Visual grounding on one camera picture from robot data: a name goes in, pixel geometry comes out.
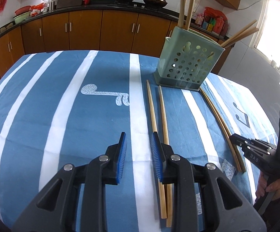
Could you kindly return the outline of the person's right hand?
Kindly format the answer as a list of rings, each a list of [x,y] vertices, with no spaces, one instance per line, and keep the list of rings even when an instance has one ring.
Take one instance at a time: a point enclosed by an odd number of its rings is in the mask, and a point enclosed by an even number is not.
[[[259,199],[264,197],[266,193],[274,193],[272,200],[280,199],[280,179],[272,182],[271,184],[267,183],[265,179],[265,175],[263,172],[260,173],[258,178],[257,190],[256,190],[256,198]]]

